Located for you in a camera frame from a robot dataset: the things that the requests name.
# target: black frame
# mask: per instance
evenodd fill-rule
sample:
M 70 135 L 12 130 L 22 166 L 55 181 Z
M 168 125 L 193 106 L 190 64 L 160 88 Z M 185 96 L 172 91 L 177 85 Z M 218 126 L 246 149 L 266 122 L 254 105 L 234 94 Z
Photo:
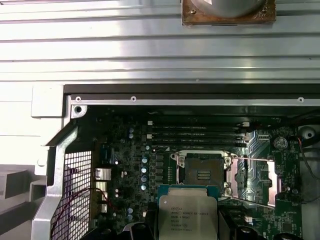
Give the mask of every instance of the black frame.
M 320 84 L 69 84 L 71 99 L 318 99 Z

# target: metal frame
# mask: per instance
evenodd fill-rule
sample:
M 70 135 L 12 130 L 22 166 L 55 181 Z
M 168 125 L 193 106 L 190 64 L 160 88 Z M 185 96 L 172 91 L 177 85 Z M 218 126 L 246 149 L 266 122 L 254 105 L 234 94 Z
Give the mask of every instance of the metal frame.
M 47 186 L 46 196 L 32 221 L 31 240 L 51 239 L 51 220 L 63 196 L 66 149 L 77 135 L 78 127 L 75 127 L 56 146 L 53 185 Z
M 276 22 L 258 27 L 184 27 L 180 0 L 1 3 L 5 82 L 316 84 L 320 79 L 315 0 L 277 0 Z

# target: metal grille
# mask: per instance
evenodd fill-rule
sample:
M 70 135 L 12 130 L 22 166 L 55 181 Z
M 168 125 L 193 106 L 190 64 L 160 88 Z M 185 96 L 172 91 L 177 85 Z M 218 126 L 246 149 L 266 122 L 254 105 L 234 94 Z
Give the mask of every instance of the metal grille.
M 84 191 L 76 199 L 71 202 L 70 200 L 74 193 L 91 187 L 91 157 L 91 151 L 65 155 L 63 196 L 51 220 L 51 227 L 57 221 L 52 240 L 78 240 L 89 229 L 90 191 Z

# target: perforated metal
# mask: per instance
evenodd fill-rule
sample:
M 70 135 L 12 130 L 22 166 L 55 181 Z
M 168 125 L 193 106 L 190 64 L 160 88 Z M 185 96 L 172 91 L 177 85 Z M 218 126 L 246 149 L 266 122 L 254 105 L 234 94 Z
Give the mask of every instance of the perforated metal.
M 72 201 L 71 198 L 74 193 L 91 187 L 91 166 L 91 151 L 65 155 L 63 196 L 51 220 L 51 227 L 57 221 L 51 236 L 52 240 L 78 240 L 88 231 L 90 191 L 82 192 Z

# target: chip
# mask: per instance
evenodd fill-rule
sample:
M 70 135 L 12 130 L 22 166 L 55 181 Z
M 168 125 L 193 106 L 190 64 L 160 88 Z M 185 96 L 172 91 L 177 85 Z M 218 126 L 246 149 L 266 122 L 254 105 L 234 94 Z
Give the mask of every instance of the chip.
M 206 188 L 169 188 L 159 198 L 159 240 L 217 240 L 218 202 Z

